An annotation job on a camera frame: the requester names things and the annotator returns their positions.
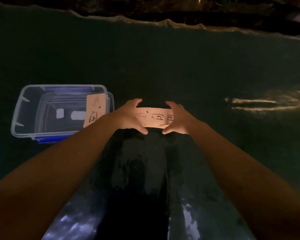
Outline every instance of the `plastic container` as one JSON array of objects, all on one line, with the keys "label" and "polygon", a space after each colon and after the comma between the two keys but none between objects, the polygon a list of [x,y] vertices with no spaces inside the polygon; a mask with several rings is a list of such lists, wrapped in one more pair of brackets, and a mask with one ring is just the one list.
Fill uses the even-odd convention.
[{"label": "plastic container", "polygon": [[28,85],[16,103],[12,135],[41,143],[57,142],[81,130],[87,95],[105,93],[105,113],[114,110],[113,95],[103,85]]}]

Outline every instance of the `person's left hand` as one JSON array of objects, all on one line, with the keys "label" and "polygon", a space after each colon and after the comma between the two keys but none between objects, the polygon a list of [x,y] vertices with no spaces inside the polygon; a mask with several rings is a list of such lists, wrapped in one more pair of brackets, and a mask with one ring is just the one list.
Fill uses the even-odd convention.
[{"label": "person's left hand", "polygon": [[141,101],[141,98],[129,100],[125,105],[107,114],[107,116],[111,117],[118,129],[136,129],[146,135],[148,130],[139,123],[135,114],[135,109]]}]

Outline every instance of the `forearm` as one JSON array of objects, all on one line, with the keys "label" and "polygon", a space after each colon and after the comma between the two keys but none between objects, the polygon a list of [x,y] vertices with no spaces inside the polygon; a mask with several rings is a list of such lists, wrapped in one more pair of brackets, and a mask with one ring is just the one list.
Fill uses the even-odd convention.
[{"label": "forearm", "polygon": [[202,149],[218,185],[250,227],[268,223],[282,228],[282,220],[299,217],[300,221],[300,193],[286,181],[203,122],[189,134]]},{"label": "forearm", "polygon": [[0,181],[0,238],[42,237],[116,131],[116,126],[107,119],[106,115],[101,117]]}]

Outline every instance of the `hand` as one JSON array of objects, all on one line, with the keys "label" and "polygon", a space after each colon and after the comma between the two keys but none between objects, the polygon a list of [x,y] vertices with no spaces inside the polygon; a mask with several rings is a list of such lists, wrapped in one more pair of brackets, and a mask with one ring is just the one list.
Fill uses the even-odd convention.
[{"label": "hand", "polygon": [[114,121],[117,129],[136,129],[142,134],[148,134],[148,130],[143,127],[136,118],[135,109],[136,106],[142,101],[141,98],[135,98],[129,100],[125,105],[119,109],[107,114]]},{"label": "hand", "polygon": [[173,131],[180,134],[189,134],[189,130],[200,122],[186,111],[181,104],[170,101],[166,101],[166,104],[171,107],[174,119],[173,122],[162,131],[163,134],[168,134]]}]

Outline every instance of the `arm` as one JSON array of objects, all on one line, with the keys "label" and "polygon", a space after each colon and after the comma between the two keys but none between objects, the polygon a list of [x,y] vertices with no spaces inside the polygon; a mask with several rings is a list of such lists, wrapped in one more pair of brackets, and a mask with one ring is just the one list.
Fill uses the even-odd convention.
[{"label": "arm", "polygon": [[201,148],[216,182],[257,239],[300,240],[300,193],[250,155],[188,113],[166,102],[174,121],[163,134],[189,134]]},{"label": "arm", "polygon": [[29,159],[0,181],[0,239],[41,239],[117,129],[147,134],[128,101],[66,140]]}]

